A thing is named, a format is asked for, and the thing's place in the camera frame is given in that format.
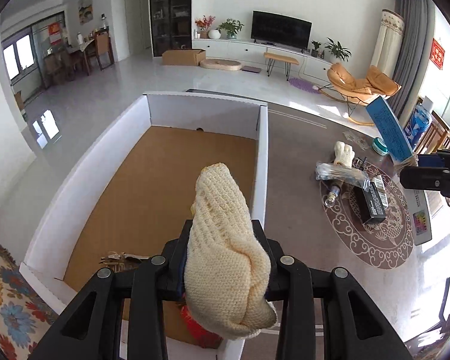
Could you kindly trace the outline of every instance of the round pet bed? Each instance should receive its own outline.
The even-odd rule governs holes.
[[[239,71],[242,68],[242,64],[238,61],[211,58],[200,61],[200,66],[205,69],[219,69],[221,71]]]

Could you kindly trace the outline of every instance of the purple mat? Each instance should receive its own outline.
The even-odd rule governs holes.
[[[292,77],[289,81],[290,85],[301,89],[308,93],[318,93],[318,91],[314,90],[313,87],[317,86],[316,84],[311,83],[310,81],[307,81],[306,79],[298,79],[296,77]]]

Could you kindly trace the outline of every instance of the black box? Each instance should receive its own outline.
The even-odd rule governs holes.
[[[375,223],[382,223],[387,215],[383,208],[382,200],[378,194],[377,187],[374,183],[370,183],[368,192],[360,187],[353,187],[356,202],[360,209],[360,218],[362,223],[373,225]]]

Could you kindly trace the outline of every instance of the window frame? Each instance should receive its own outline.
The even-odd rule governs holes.
[[[23,38],[27,35],[29,36],[29,39],[30,39],[30,47],[31,47],[31,53],[34,56],[34,64],[25,69],[22,69],[22,64],[20,63],[20,58],[18,55],[17,41],[19,41],[21,38]],[[10,77],[8,77],[10,79],[11,85],[14,85],[18,81],[20,81],[22,78],[24,78],[27,74],[31,73],[32,71],[34,71],[35,69],[38,68],[38,60],[37,60],[37,54],[35,52],[32,28],[26,27],[23,30],[20,30],[20,31],[14,33],[12,36],[6,38],[2,42],[2,53],[7,47],[10,47],[12,45],[13,45],[13,51],[15,52],[15,61],[17,63],[17,68],[18,68],[18,72],[19,72],[13,79],[10,79]]]

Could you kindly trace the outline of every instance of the television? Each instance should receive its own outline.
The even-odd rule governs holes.
[[[312,23],[275,13],[253,11],[252,39],[308,48]]]

